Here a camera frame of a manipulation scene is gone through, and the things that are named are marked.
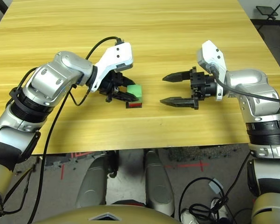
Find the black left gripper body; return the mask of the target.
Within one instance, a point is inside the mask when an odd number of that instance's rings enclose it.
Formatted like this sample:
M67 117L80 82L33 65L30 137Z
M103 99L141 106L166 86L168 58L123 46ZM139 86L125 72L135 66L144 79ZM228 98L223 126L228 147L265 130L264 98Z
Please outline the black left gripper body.
M113 99L125 102L125 93L119 90L121 86L125 86L123 74L110 71L99 86L99 93L106 96L107 103L112 102Z

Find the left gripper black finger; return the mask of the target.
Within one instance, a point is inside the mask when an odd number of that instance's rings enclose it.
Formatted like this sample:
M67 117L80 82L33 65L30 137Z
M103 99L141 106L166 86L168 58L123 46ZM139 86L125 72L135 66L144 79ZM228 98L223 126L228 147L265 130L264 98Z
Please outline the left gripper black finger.
M135 95L128 93L128 92L122 92L122 91L113 92L112 97L117 100L124 101L124 102L138 101L138 98Z
M135 82L125 76L122 76L121 85L135 85Z

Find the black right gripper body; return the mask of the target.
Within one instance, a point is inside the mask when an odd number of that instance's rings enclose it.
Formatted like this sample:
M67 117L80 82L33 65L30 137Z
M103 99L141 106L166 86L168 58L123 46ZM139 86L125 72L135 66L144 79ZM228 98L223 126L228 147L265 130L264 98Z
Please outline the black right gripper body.
M190 88L192 108L199 108L199 101L205 98L215 97L217 94L217 83L213 76L205 75L204 72L197 72L196 67L190 70Z

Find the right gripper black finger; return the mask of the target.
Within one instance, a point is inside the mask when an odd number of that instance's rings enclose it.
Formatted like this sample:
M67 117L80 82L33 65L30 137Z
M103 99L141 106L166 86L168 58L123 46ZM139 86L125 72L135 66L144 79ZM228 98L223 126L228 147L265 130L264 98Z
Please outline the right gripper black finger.
M189 107L196 109L196 101L193 98L169 97L161 99L160 102L172 107Z
M167 82L182 82L184 80L190 80L190 74L190 71L171 73L166 75L162 80Z

